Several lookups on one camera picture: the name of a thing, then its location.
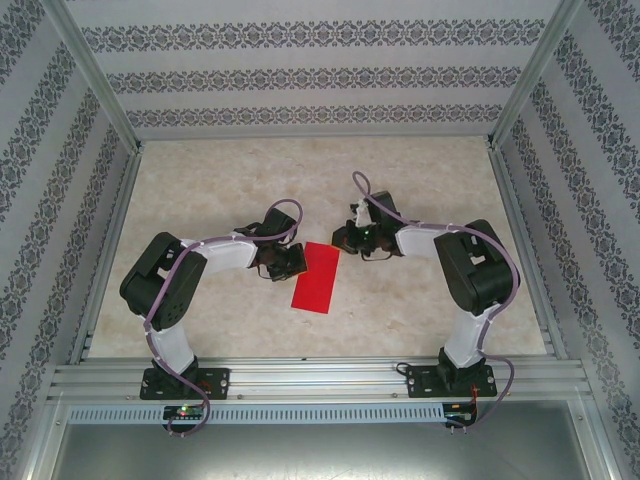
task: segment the perforated metal strip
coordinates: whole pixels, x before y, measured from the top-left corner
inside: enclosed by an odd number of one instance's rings
[[[163,405],[75,406],[72,425],[157,425]],[[210,424],[336,424],[443,422],[441,403],[346,405],[216,405]],[[196,421],[180,420],[182,424]]]

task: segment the beige floor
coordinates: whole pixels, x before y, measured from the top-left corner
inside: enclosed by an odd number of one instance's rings
[[[305,208],[298,239],[329,243],[359,198],[364,171],[412,219],[486,218],[515,255],[481,138],[361,137],[152,142],[147,144],[90,355],[146,357],[141,321],[118,286],[153,236],[226,234],[263,218],[282,197]],[[255,269],[201,281],[184,318],[203,357],[433,355],[455,310],[437,260],[364,263],[342,254],[328,315],[292,309],[295,280],[271,283]],[[487,351],[545,353],[527,288],[495,323]]]

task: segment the red rectangle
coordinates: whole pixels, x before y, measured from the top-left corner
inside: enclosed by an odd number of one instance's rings
[[[298,275],[291,306],[310,312],[329,313],[340,250],[330,245],[307,242],[304,258],[307,271]]]

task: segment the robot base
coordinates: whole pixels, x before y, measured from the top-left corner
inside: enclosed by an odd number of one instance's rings
[[[406,365],[403,374],[407,377],[409,398],[495,397],[498,394],[493,369],[484,361],[469,369],[455,369],[447,362],[446,354],[440,351],[438,365]],[[443,379],[443,367],[448,382]]]
[[[209,400],[226,400],[229,391],[228,368],[198,368],[183,372],[185,378],[200,387]],[[199,400],[200,395],[154,365],[147,368],[140,387],[141,400]]]

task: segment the enclosure wall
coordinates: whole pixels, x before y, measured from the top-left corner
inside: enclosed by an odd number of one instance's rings
[[[144,140],[488,134],[557,3],[67,5]]]
[[[501,145],[545,287],[624,478],[640,476],[640,15],[585,2]]]
[[[0,479],[87,305],[129,154],[42,6],[0,5]]]

